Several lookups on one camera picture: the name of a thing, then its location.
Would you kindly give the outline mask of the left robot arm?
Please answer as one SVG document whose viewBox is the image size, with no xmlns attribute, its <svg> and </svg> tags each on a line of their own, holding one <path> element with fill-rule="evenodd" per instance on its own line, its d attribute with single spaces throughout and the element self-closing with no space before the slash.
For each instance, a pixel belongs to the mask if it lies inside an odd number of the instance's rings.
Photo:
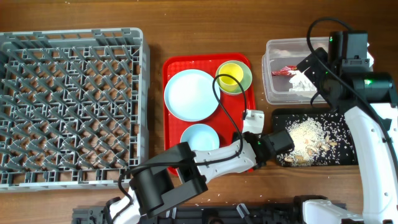
<svg viewBox="0 0 398 224">
<path fill-rule="evenodd" d="M 108 223 L 138 223 L 152 218 L 208 190 L 208 183 L 226 174 L 258 169 L 278 154 L 294 148 L 286 131 L 272 134 L 237 132 L 229 146 L 210 151 L 179 143 L 119 176 L 123 198 L 109 200 L 104 208 Z"/>
</svg>

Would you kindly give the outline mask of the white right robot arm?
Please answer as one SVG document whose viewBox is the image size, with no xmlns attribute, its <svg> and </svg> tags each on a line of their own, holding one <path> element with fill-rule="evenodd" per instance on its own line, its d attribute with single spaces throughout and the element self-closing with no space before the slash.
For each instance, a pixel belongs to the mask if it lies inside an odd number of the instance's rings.
<svg viewBox="0 0 398 224">
<path fill-rule="evenodd" d="M 327 199 L 302 203 L 304 223 L 397 223 L 397 91 L 388 73 L 370 70 L 361 55 L 329 65 L 323 48 L 312 49 L 297 68 L 335 111 L 354 142 L 363 186 L 360 215 Z"/>
</svg>

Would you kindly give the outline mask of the small light blue bowl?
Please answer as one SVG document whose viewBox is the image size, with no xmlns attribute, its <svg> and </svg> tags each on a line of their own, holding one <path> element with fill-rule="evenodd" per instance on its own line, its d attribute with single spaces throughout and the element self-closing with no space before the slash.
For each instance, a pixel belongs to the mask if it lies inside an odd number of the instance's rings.
<svg viewBox="0 0 398 224">
<path fill-rule="evenodd" d="M 211 151 L 220 147 L 217 132 L 206 124 L 193 124 L 181 135 L 180 142 L 187 142 L 193 151 Z"/>
</svg>

